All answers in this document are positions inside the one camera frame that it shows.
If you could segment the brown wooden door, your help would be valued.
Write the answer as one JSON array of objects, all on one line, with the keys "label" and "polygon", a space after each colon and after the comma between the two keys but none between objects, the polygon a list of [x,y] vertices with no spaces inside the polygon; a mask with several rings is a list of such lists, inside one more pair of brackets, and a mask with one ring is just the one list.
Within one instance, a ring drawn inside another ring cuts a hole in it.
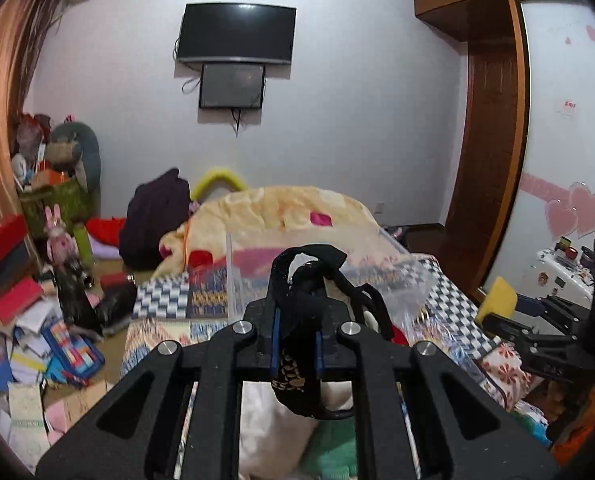
[{"label": "brown wooden door", "polygon": [[465,131],[439,262],[458,288],[473,296],[509,210],[517,172],[519,78],[517,48],[509,38],[471,42],[468,55]]}]

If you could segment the yellow sponge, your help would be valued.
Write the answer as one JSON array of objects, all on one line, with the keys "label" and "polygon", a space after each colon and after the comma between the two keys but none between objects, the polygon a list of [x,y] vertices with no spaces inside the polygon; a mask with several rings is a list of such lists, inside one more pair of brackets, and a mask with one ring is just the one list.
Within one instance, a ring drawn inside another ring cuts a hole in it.
[{"label": "yellow sponge", "polygon": [[511,318],[518,303],[515,289],[501,276],[497,276],[491,289],[485,296],[475,317],[475,322],[483,327],[484,318],[489,314],[497,314],[502,318]]}]

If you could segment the large black wall television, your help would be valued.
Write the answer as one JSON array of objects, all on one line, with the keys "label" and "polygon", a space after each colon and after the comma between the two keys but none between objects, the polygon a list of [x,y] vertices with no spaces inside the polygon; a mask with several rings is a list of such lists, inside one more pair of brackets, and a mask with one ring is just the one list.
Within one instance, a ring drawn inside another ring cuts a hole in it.
[{"label": "large black wall television", "polygon": [[189,3],[176,60],[183,63],[292,63],[296,9],[269,4]]}]

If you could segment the green storage box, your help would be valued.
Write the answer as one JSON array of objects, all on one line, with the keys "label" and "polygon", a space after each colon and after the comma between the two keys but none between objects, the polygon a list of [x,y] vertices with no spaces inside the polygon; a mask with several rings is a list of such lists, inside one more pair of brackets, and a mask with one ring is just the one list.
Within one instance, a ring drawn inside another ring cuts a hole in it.
[{"label": "green storage box", "polygon": [[73,232],[73,226],[84,223],[96,214],[96,193],[86,192],[76,179],[22,193],[19,198],[28,232],[34,238],[46,236],[45,208],[47,206],[53,207],[55,204],[60,206],[61,219],[69,233]]}]

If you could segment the green bottle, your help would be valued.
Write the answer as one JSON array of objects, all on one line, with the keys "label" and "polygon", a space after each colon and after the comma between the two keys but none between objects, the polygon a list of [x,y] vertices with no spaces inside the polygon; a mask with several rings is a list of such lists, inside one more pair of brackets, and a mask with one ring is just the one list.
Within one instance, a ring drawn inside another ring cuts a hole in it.
[{"label": "green bottle", "polygon": [[80,255],[81,262],[84,266],[90,268],[94,264],[94,256],[92,255],[92,246],[88,233],[83,223],[77,223],[73,228],[73,236],[76,241],[78,255]]}]

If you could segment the white bag with black straps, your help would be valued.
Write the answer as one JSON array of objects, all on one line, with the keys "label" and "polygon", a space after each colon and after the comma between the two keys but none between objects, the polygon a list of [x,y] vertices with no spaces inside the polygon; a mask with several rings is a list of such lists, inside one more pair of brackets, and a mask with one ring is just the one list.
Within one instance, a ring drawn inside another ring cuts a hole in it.
[{"label": "white bag with black straps", "polygon": [[299,468],[309,440],[324,420],[352,408],[351,388],[325,386],[326,284],[346,298],[344,313],[384,339],[393,338],[385,302],[369,284],[356,286],[341,268],[346,260],[328,244],[291,247],[270,269],[266,298],[272,302],[271,382],[245,382],[239,438],[241,479],[283,479]]}]

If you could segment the red cushion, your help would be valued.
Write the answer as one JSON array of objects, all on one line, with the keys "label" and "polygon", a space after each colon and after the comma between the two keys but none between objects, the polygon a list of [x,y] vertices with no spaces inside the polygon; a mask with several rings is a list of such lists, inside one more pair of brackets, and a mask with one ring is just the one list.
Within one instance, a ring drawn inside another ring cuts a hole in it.
[{"label": "red cushion", "polygon": [[113,246],[120,246],[120,235],[126,223],[125,218],[91,218],[86,221],[87,233],[97,242]]}]

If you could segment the dark purple clothing pile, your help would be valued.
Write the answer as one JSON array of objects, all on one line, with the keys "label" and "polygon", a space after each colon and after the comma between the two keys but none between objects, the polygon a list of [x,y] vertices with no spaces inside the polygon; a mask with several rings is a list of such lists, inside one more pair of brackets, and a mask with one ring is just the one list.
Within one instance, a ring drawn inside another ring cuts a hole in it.
[{"label": "dark purple clothing pile", "polygon": [[172,168],[135,190],[120,231],[119,251],[127,268],[154,270],[164,259],[160,240],[189,217],[190,188]]}]

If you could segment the red gift box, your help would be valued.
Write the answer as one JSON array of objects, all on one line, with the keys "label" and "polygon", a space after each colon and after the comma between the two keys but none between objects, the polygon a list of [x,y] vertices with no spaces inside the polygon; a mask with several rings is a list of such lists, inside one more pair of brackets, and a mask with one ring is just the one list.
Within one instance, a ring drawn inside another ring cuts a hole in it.
[{"label": "red gift box", "polygon": [[0,220],[0,262],[24,241],[26,234],[28,227],[22,214]]}]

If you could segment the grey green plush toy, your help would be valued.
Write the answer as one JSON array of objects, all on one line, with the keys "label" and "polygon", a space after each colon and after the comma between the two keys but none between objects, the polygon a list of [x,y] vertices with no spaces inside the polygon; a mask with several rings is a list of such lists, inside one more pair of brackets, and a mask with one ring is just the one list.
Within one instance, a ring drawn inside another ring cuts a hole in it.
[{"label": "grey green plush toy", "polygon": [[45,159],[56,171],[72,172],[87,193],[100,185],[101,158],[96,133],[84,122],[64,122],[53,128]]}]

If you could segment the red book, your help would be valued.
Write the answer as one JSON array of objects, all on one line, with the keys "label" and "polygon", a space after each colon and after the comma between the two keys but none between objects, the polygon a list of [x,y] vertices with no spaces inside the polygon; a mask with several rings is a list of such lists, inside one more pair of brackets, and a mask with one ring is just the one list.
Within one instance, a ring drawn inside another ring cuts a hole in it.
[{"label": "red book", "polygon": [[43,295],[40,284],[32,278],[24,278],[0,296],[0,322],[10,323]]}]

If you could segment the white wardrobe with hearts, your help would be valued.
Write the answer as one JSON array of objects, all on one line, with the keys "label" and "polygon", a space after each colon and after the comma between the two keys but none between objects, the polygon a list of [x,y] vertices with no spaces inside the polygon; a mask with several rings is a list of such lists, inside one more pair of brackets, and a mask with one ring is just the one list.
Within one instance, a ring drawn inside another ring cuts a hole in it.
[{"label": "white wardrobe with hearts", "polygon": [[542,249],[595,242],[595,12],[584,0],[514,0],[526,47],[520,184],[485,281],[519,287]]}]

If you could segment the yellow fleece blanket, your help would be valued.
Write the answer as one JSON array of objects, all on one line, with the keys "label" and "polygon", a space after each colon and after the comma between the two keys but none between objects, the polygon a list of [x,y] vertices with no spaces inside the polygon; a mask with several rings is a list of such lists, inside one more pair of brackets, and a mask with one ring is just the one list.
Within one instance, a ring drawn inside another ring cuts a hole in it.
[{"label": "yellow fleece blanket", "polygon": [[166,257],[153,278],[183,273],[191,252],[215,261],[226,256],[227,236],[243,248],[327,243],[347,252],[353,264],[392,261],[407,254],[358,200],[314,186],[265,186],[210,200],[160,240]]}]

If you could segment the pink rabbit figurine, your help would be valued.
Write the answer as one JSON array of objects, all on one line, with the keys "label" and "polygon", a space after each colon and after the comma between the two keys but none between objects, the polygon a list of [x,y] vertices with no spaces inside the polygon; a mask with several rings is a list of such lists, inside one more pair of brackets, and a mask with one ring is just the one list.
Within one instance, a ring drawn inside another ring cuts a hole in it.
[{"label": "pink rabbit figurine", "polygon": [[76,260],[80,253],[75,238],[66,229],[58,204],[45,207],[47,233],[47,257],[53,266],[64,266]]}]

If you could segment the small black wall monitor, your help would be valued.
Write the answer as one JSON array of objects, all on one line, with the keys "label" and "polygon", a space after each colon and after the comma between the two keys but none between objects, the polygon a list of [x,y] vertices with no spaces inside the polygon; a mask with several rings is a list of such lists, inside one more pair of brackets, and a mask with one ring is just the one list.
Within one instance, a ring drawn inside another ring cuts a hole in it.
[{"label": "small black wall monitor", "polygon": [[204,64],[199,107],[202,110],[260,110],[266,70],[244,63]]}]

